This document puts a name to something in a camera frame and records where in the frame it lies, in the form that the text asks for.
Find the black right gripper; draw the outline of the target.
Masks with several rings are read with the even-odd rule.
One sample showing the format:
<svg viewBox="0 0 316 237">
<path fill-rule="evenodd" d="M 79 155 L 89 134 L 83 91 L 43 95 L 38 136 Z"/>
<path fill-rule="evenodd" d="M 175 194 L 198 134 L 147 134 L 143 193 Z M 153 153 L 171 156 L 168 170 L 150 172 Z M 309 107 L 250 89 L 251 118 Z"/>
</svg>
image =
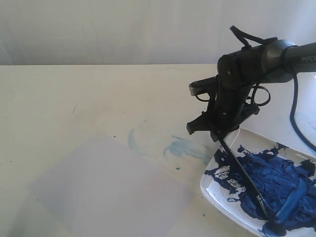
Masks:
<svg viewBox="0 0 316 237">
<path fill-rule="evenodd" d="M 254 102 L 246 102 L 253 88 L 252 83 L 238 82 L 237 88 L 232 89 L 225 85 L 224 78 L 219 75 L 215 77 L 215 82 L 215 96 L 207 107 L 209 119 L 207 115 L 200 115 L 186 125 L 190 135 L 196 131 L 210 131 L 213 142 L 223 140 L 250 116 L 259 113 L 259 107 Z"/>
</svg>

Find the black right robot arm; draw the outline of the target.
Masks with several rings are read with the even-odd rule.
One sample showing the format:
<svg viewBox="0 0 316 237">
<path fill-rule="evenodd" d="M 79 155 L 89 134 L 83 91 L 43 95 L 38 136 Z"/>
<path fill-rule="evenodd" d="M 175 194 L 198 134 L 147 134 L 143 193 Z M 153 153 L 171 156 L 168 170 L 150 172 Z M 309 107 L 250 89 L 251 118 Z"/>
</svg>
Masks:
<svg viewBox="0 0 316 237">
<path fill-rule="evenodd" d="M 315 72 L 316 45 L 294 45 L 288 40 L 243 48 L 223 55 L 217 62 L 217 75 L 189 85 L 194 97 L 208 94 L 206 111 L 187 124 L 187 131 L 209 131 L 213 141 L 237 130 L 259 105 L 248 95 L 262 83 L 286 83 L 297 73 Z"/>
</svg>

